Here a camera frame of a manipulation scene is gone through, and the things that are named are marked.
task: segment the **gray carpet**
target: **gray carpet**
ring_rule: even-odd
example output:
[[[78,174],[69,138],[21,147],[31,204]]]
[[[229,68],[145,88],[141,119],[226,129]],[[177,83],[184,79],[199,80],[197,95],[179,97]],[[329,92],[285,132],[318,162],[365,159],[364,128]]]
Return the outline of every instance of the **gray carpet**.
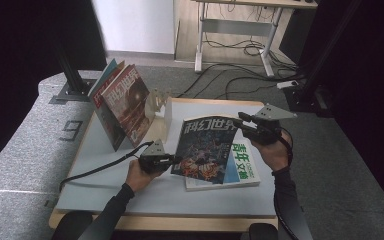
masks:
[[[193,69],[138,66],[147,86],[172,88],[174,96],[197,78]],[[184,97],[193,97],[221,70],[211,70]],[[97,72],[83,72],[96,77]],[[198,98],[224,93],[227,82],[241,72],[225,72]],[[92,115],[89,103],[49,104],[65,83],[62,74],[41,82],[40,96],[11,141],[0,154],[0,239],[49,239],[52,209],[47,200],[58,196]],[[239,80],[230,91],[252,91],[273,85]],[[276,88],[229,94],[229,99],[254,100],[288,109]],[[63,131],[68,121],[74,131]],[[295,140],[292,175],[314,239],[384,239],[384,192],[334,119],[298,113],[285,120]]]

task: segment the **hand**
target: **hand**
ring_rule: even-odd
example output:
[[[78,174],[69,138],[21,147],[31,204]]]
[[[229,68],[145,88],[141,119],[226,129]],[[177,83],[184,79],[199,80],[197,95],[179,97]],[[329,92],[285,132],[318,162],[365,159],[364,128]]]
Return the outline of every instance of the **hand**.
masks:
[[[282,138],[285,139],[289,145],[291,144],[291,137],[284,131],[282,131]],[[251,141],[251,144],[258,149],[264,162],[273,171],[277,171],[288,166],[288,151],[280,141],[265,146],[255,141]]]
[[[127,173],[126,183],[130,186],[133,192],[138,192],[144,189],[154,178],[161,176],[163,172],[148,174],[140,168],[137,159],[130,161],[129,172]]]

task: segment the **metal frame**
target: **metal frame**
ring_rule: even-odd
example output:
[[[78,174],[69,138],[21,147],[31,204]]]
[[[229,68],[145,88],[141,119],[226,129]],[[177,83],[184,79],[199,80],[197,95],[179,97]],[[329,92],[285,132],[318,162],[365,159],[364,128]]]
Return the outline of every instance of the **metal frame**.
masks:
[[[199,10],[199,34],[198,34],[198,46],[196,48],[195,55],[195,72],[202,72],[202,36],[204,32],[209,33],[227,33],[237,35],[251,35],[251,36],[263,36],[267,37],[267,44],[264,49],[260,50],[261,59],[263,61],[264,68],[268,77],[274,77],[270,61],[268,59],[268,53],[273,42],[274,35],[279,25],[279,20],[282,15],[283,8],[277,7],[276,14],[273,22],[271,23],[256,23],[245,21],[231,21],[222,19],[209,19],[205,18],[205,2],[200,3]]]

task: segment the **magazine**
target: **magazine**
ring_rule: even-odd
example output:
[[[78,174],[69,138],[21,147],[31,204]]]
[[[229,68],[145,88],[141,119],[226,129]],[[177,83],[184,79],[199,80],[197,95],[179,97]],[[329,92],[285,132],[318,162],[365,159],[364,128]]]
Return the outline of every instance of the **magazine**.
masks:
[[[108,139],[114,150],[117,151],[126,134],[119,127],[117,119],[111,113],[105,101],[102,99],[102,92],[114,81],[116,76],[124,69],[124,61],[117,64],[113,59],[102,71],[101,76],[92,86],[88,97],[92,103],[96,116],[102,124]]]
[[[149,90],[135,65],[129,65],[121,71],[102,93],[105,103],[133,147],[139,145],[153,121],[145,115],[148,95]]]
[[[222,184],[237,128],[235,116],[210,115],[184,119],[172,174]]]
[[[248,140],[233,140],[223,184],[185,177],[186,191],[258,186],[261,182]]]

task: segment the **desk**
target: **desk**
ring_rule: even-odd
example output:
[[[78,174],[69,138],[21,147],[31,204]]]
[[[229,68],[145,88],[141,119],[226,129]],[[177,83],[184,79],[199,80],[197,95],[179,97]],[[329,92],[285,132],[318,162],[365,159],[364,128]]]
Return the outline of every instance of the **desk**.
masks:
[[[195,55],[195,72],[202,71],[202,36],[204,32],[209,33],[225,33],[225,34],[238,34],[250,36],[263,36],[267,37],[267,43],[264,49],[260,50],[261,60],[263,61],[264,68],[268,77],[274,77],[272,67],[268,58],[270,47],[273,42],[274,35],[279,24],[280,16],[282,15],[283,8],[294,9],[315,9],[317,3],[306,3],[304,0],[193,0],[201,3],[199,9],[199,34],[198,46]],[[257,23],[246,21],[231,21],[222,19],[209,19],[205,18],[205,5],[209,3],[220,4],[238,4],[250,6],[267,6],[276,8],[276,14],[271,23]]]
[[[173,99],[173,120],[165,151],[174,153],[182,120],[204,114],[254,114],[262,103],[249,101]],[[235,136],[241,139],[238,131]],[[77,175],[112,162],[131,149],[114,152],[96,117],[92,117],[73,163],[70,175]],[[253,148],[261,183],[256,187],[186,192],[184,179],[165,172],[148,188],[136,194],[127,206],[117,229],[165,231],[246,232],[251,223],[277,226],[273,208],[274,184],[271,170]],[[127,175],[128,161],[83,179],[67,183],[49,224],[56,228],[64,213],[71,210],[102,211]]]

